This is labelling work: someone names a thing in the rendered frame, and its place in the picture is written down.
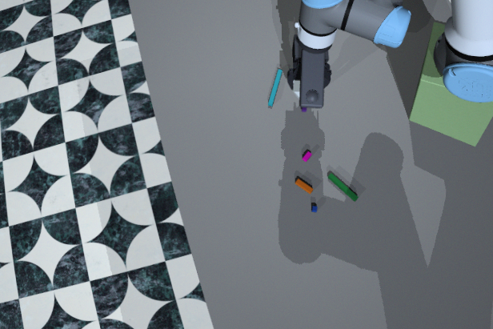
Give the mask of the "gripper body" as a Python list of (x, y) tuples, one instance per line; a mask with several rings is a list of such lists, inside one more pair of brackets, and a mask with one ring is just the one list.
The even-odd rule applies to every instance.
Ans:
[(292, 46), (292, 57), (293, 57), (293, 68), (294, 70), (294, 76), (297, 79), (300, 79), (300, 69), (301, 69), (301, 51), (304, 49), (306, 52), (312, 53), (312, 54), (322, 54), (326, 52), (325, 56), (325, 74), (324, 78), (327, 77), (328, 75), (328, 70), (330, 69), (330, 65), (327, 63), (329, 61), (329, 54), (328, 50), (331, 48), (332, 45), (322, 48), (322, 49), (314, 49), (309, 46), (304, 45), (300, 40), (297, 34), (294, 35), (294, 41), (293, 41), (293, 46)]

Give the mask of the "orange rod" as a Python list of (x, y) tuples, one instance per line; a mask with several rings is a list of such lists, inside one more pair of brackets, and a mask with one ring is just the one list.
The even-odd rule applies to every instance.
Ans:
[(306, 192), (308, 192), (309, 194), (313, 191), (313, 188), (309, 187), (307, 184), (305, 184), (303, 181), (301, 181), (300, 179), (298, 179), (296, 182), (295, 182), (296, 185), (298, 185), (299, 187), (301, 187), (302, 189), (304, 189)]

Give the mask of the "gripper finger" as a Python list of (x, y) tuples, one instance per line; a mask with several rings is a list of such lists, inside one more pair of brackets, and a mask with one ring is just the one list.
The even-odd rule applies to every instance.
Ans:
[(297, 79), (294, 76), (294, 68), (290, 68), (287, 72), (287, 82), (290, 86), (290, 88), (293, 90), (297, 98), (299, 99), (299, 86), (300, 86), (300, 79)]
[(328, 84), (330, 83), (331, 81), (331, 70), (328, 70), (328, 75), (327, 77), (324, 79), (324, 89), (328, 86)]

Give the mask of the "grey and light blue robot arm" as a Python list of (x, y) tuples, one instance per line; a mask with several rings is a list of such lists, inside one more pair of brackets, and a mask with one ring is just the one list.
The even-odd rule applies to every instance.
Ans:
[[(302, 0), (297, 35), (304, 45), (322, 49), (341, 29), (396, 48), (411, 19), (402, 4), (403, 0)], [(493, 0), (451, 0), (451, 11), (434, 49), (444, 86), (458, 98), (492, 102)], [(325, 53), (302, 50), (300, 107), (323, 107), (324, 74)]]

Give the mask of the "turquoise rod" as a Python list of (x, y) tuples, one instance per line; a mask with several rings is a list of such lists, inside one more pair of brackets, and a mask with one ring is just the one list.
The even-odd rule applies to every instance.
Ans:
[(273, 102), (275, 100), (275, 95), (276, 95), (276, 92), (277, 92), (277, 89), (278, 89), (279, 80), (281, 78), (282, 72), (283, 72), (283, 70), (278, 69), (278, 73), (276, 75), (275, 83), (274, 83), (274, 86), (273, 86), (273, 89), (272, 89), (272, 92), (271, 92), (271, 96), (270, 96), (270, 100), (268, 102), (268, 106), (273, 106)]

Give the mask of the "short magenta rod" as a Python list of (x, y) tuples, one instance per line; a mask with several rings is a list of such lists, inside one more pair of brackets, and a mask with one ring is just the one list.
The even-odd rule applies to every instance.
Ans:
[(311, 157), (312, 153), (310, 153), (309, 151), (305, 154), (305, 156), (303, 157), (303, 160), (306, 162), (310, 157)]

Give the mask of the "green rod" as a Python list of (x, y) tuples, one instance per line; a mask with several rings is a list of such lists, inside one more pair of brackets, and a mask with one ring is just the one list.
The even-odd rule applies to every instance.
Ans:
[(328, 178), (340, 188), (346, 195), (348, 195), (354, 202), (358, 199), (358, 196), (352, 192), (347, 186), (345, 186), (339, 179), (337, 179), (332, 173)]

